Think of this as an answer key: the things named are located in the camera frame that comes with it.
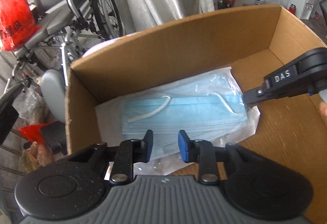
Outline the blue face mask pack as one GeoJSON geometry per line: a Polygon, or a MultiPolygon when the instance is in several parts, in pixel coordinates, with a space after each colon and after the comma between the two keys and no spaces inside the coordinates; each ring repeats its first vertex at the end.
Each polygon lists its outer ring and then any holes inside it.
{"type": "Polygon", "coordinates": [[[103,141],[110,146],[153,132],[151,160],[178,153],[178,132],[190,139],[239,142],[255,134],[260,111],[243,101],[231,68],[216,69],[117,97],[95,108],[103,141]]]}

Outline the brown cardboard box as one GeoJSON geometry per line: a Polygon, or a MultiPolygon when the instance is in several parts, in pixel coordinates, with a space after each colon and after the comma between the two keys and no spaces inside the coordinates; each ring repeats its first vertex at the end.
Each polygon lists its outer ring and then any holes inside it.
{"type": "MultiPolygon", "coordinates": [[[[70,68],[66,94],[68,152],[109,140],[95,108],[118,96],[230,66],[243,91],[324,41],[278,5],[219,10],[169,22],[125,37],[70,68]]],[[[326,121],[320,98],[302,95],[259,105],[254,136],[242,145],[309,179],[314,189],[306,216],[326,223],[326,121]]]]}

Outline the white water dispenser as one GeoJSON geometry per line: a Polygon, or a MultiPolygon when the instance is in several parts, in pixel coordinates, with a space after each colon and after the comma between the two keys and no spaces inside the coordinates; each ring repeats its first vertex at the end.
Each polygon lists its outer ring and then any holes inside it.
{"type": "Polygon", "coordinates": [[[290,4],[294,4],[297,8],[295,16],[301,20],[309,20],[314,10],[316,0],[289,0],[287,9],[290,4]]]}

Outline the red bag on floor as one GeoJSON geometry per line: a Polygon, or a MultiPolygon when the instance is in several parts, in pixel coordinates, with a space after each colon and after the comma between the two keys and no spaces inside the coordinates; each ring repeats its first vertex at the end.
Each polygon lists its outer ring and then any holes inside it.
{"type": "Polygon", "coordinates": [[[50,126],[54,122],[50,123],[40,123],[40,124],[31,124],[24,127],[18,128],[21,136],[24,139],[30,141],[31,143],[36,142],[38,144],[44,144],[44,128],[50,126]]]}

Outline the grey wheelchair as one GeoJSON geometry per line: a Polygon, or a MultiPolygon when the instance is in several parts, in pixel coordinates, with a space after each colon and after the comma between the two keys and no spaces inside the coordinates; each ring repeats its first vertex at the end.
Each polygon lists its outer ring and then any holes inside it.
{"type": "Polygon", "coordinates": [[[115,0],[34,0],[38,31],[13,53],[16,64],[4,88],[13,102],[33,86],[57,121],[65,120],[70,64],[86,47],[81,38],[111,40],[124,34],[115,0]]]}

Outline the red plastic bag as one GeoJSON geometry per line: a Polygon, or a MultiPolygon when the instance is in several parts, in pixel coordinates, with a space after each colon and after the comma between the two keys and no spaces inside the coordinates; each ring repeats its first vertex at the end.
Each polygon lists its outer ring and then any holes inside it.
{"type": "Polygon", "coordinates": [[[1,51],[15,51],[38,31],[27,0],[1,0],[1,51]]]}

